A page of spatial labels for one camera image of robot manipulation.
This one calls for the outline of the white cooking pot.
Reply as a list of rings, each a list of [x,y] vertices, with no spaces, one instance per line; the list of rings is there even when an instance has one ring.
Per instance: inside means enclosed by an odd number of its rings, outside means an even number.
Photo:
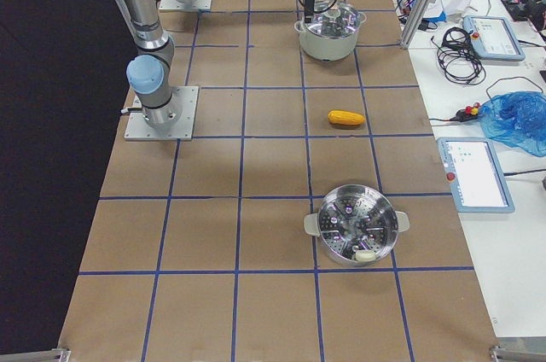
[[[319,0],[311,23],[297,20],[293,27],[299,34],[299,46],[309,56],[319,61],[337,61],[350,55],[357,44],[360,26],[367,20],[364,12],[349,3],[337,2],[321,14],[332,0]]]

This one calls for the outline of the yellow corn cob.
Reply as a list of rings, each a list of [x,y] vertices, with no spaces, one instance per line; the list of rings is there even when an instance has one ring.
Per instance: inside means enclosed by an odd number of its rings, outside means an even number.
[[[328,112],[328,122],[335,126],[349,126],[356,127],[361,126],[366,121],[362,114],[345,111],[345,110],[331,110]]]

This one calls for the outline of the white paper box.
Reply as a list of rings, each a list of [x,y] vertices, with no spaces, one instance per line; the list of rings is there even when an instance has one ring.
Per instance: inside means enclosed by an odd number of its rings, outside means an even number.
[[[446,16],[462,15],[471,6],[472,0],[441,0]]]

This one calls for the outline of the far teach pendant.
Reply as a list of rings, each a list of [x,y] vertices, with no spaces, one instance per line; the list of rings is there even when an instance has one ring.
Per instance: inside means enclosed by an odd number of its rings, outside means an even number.
[[[478,58],[490,61],[524,61],[526,55],[504,17],[467,15],[463,29],[470,35]]]

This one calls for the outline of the teach pendant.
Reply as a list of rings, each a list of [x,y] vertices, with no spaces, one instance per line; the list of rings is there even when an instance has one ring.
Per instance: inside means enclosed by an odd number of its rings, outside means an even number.
[[[524,61],[526,55],[504,17],[467,15],[463,29],[470,35],[478,58],[490,61]]]
[[[437,145],[459,213],[515,211],[491,140],[483,137],[441,137]]]

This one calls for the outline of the emergency stop button box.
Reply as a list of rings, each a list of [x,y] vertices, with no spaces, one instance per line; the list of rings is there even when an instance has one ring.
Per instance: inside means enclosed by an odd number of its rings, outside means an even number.
[[[455,122],[467,122],[476,120],[479,117],[479,104],[475,103],[473,106],[466,106],[464,109],[460,109],[456,112],[456,115],[451,119]]]

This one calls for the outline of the steel steamer basket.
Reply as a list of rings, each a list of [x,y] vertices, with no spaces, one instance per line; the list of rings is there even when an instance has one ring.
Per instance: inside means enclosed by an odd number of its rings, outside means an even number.
[[[387,257],[398,234],[410,228],[407,213],[378,191],[346,184],[328,192],[319,210],[304,219],[306,234],[320,240],[329,258],[345,266],[368,266]]]

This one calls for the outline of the blue plastic bag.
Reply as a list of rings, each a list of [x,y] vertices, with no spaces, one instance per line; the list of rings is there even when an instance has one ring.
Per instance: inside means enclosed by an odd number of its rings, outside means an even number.
[[[479,110],[486,137],[537,157],[545,156],[545,95],[517,91],[494,96]]]

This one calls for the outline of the near teach pendant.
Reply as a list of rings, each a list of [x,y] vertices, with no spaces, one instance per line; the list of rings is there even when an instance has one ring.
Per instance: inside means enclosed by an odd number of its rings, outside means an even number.
[[[459,213],[515,211],[491,140],[483,137],[441,137],[437,145]]]

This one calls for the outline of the right corner bracket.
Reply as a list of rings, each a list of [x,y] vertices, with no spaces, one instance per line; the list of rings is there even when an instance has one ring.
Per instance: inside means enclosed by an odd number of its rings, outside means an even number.
[[[490,356],[492,361],[514,361],[514,362],[545,362],[544,353],[528,353],[510,351],[502,347],[491,347]]]

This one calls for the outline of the corner bracket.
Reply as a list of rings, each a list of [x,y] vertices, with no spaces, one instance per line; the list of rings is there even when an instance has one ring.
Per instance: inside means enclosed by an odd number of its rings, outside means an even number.
[[[491,347],[490,356],[492,361],[514,361],[514,362],[545,362],[544,353],[528,353],[510,351],[502,347]]]
[[[1,354],[1,362],[68,362],[71,351],[66,348],[55,348],[48,351]]]

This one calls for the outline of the left corner bracket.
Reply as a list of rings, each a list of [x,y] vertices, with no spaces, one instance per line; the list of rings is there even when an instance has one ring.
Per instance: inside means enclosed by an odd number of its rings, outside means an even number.
[[[1,354],[1,362],[68,362],[71,351],[66,348],[55,348],[48,351]]]

